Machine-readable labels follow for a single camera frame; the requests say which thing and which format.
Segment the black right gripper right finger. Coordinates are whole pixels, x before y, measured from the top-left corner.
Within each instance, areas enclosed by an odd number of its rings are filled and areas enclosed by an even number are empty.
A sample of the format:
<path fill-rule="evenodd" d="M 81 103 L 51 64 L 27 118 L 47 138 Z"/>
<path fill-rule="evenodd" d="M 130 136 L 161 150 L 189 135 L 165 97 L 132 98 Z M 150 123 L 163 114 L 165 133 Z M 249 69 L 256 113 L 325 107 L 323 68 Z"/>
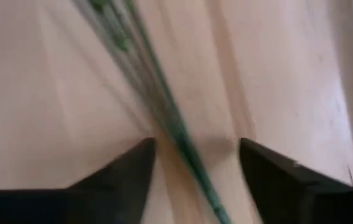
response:
<path fill-rule="evenodd" d="M 353 187 L 248 138 L 243 177 L 263 224 L 353 224 Z"/>

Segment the pink artificial flower bunch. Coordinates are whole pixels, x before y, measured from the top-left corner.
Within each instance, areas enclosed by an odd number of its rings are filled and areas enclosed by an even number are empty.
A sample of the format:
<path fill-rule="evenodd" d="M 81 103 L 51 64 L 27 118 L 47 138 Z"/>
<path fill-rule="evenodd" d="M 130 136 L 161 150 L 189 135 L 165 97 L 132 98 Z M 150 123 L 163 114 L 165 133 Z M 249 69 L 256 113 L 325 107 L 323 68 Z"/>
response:
<path fill-rule="evenodd" d="M 169 136 L 220 224 L 232 221 L 192 142 L 135 0 L 72 0 L 149 114 Z"/>

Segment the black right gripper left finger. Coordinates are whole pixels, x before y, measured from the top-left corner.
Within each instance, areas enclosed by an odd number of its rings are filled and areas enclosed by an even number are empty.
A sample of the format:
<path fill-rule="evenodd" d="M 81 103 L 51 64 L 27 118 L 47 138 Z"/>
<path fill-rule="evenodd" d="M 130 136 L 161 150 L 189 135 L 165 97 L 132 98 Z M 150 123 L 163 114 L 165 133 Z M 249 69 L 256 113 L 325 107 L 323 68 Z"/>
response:
<path fill-rule="evenodd" d="M 155 160 L 145 138 L 69 187 L 0 190 L 0 224 L 140 224 Z"/>

